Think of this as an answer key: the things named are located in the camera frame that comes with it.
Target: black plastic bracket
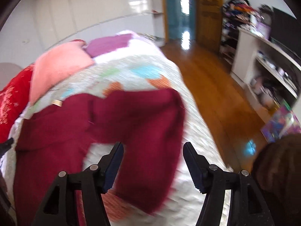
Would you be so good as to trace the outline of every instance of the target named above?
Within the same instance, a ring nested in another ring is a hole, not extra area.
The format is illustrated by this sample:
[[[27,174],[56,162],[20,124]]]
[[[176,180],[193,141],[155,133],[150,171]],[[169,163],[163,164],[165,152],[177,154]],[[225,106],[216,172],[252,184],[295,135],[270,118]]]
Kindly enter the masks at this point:
[[[190,142],[184,144],[183,156],[195,187],[205,194],[196,226],[218,226],[224,205],[225,190],[231,190],[227,226],[274,226],[264,198],[251,175],[223,171],[198,155]]]
[[[11,149],[12,144],[14,143],[14,139],[10,138],[4,143],[0,144],[0,158],[8,151]]]
[[[78,226],[75,190],[82,191],[87,226],[109,226],[100,194],[112,188],[122,157],[123,145],[116,143],[97,165],[75,174],[61,171],[40,204],[32,226]]]

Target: metal screw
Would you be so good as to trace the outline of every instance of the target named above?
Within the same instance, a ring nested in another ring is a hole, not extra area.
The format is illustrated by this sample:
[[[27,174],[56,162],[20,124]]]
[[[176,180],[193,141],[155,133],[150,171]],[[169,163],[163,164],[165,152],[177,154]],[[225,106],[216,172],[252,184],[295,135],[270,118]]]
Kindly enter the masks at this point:
[[[209,169],[212,170],[212,171],[215,171],[215,170],[217,170],[217,165],[215,165],[215,164],[210,164],[210,165],[209,165]]]
[[[58,176],[59,177],[64,177],[64,176],[66,176],[66,172],[65,171],[61,171],[59,174],[58,174]]]
[[[249,176],[249,172],[247,170],[242,170],[241,174],[243,174],[243,176]]]
[[[90,170],[91,171],[95,171],[95,170],[97,170],[98,169],[98,166],[96,165],[96,164],[94,164],[94,165],[92,165],[91,167],[90,167]]]

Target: wooden door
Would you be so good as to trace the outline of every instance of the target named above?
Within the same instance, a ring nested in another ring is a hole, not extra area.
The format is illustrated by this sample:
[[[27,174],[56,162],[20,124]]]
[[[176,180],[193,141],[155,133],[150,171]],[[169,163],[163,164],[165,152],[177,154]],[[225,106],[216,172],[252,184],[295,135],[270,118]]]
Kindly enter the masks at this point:
[[[207,49],[218,52],[222,33],[223,0],[197,0],[196,41]]]

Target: pillow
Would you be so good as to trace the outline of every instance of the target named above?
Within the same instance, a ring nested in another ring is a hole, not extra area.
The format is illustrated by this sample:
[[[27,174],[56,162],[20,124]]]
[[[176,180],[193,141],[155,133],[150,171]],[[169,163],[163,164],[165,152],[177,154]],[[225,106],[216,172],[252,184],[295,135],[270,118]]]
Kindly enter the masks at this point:
[[[35,62],[29,102],[31,105],[51,87],[94,63],[82,49],[85,41],[71,41],[42,54]]]
[[[34,64],[23,69],[0,91],[0,143],[4,143],[12,125],[28,103]]]

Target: pink cloth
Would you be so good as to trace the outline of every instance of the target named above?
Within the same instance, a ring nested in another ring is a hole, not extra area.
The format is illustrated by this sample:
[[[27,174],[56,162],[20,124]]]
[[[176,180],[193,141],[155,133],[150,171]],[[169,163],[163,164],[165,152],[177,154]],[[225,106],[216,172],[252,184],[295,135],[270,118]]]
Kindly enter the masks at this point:
[[[128,47],[128,42],[132,37],[132,34],[125,34],[97,38],[89,43],[86,47],[86,52],[94,58],[122,47]]]
[[[35,63],[29,102],[33,105],[51,87],[94,63],[82,49],[84,41],[71,41],[42,54]]]

